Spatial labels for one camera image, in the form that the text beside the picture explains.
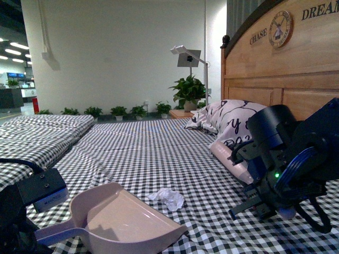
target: crumpled tissue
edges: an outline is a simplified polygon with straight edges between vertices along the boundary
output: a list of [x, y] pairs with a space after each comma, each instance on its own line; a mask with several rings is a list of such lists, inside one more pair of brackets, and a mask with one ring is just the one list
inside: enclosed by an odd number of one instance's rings
[[152, 201], [161, 200], [171, 212], [174, 212], [182, 207], [185, 198], [179, 192], [171, 190], [170, 188], [161, 188], [157, 193], [148, 195]]

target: wooden nightstand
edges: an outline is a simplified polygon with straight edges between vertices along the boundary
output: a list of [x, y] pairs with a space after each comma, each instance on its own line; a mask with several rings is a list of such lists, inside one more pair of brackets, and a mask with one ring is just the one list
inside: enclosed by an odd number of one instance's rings
[[190, 117], [192, 117], [194, 115], [191, 112], [185, 111], [185, 110], [170, 110], [169, 114], [174, 119], [178, 119], [178, 118], [190, 118]]

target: checkered mattress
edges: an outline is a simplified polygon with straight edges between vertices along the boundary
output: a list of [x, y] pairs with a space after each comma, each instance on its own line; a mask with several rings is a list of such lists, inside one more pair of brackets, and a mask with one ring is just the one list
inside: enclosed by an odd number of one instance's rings
[[[188, 232], [162, 253], [337, 253], [339, 249], [338, 181], [327, 184], [318, 199], [329, 215], [329, 234], [314, 232], [297, 215], [261, 221], [253, 209], [233, 221], [228, 210], [245, 200], [242, 186], [213, 157], [213, 137], [186, 130], [187, 120], [158, 120], [94, 125], [56, 164], [70, 196], [91, 187], [118, 182], [127, 191], [165, 216], [188, 227]], [[147, 196], [168, 187], [185, 197], [171, 212]], [[69, 201], [29, 218], [40, 227], [69, 218]], [[314, 209], [305, 204], [304, 209]], [[58, 243], [55, 253], [88, 253], [79, 237]]]
[[[35, 162], [42, 168], [57, 161], [92, 125], [91, 115], [18, 116], [0, 126], [0, 158]], [[28, 177], [25, 165], [0, 164], [0, 191]]]

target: wooden headboard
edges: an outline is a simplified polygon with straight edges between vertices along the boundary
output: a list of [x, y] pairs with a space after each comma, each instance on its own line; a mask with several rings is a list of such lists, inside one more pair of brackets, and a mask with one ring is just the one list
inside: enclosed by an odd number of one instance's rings
[[266, 0], [221, 50], [221, 99], [284, 104], [304, 120], [333, 97], [339, 97], [336, 0]]

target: floor lamp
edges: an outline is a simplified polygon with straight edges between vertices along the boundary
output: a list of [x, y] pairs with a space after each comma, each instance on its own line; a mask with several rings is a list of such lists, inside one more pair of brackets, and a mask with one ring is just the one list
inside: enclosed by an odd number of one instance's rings
[[171, 49], [172, 54], [176, 55], [176, 54], [180, 54], [180, 53], [186, 53], [189, 56], [191, 56], [192, 58], [194, 58], [195, 60], [203, 63], [203, 70], [204, 70], [204, 82], [205, 82], [205, 88], [206, 88], [206, 106], [208, 105], [208, 64], [200, 59], [199, 57], [197, 57], [195, 54], [193, 54], [191, 51], [189, 51], [187, 48], [185, 48], [184, 45], [181, 46], [174, 46], [173, 49]]

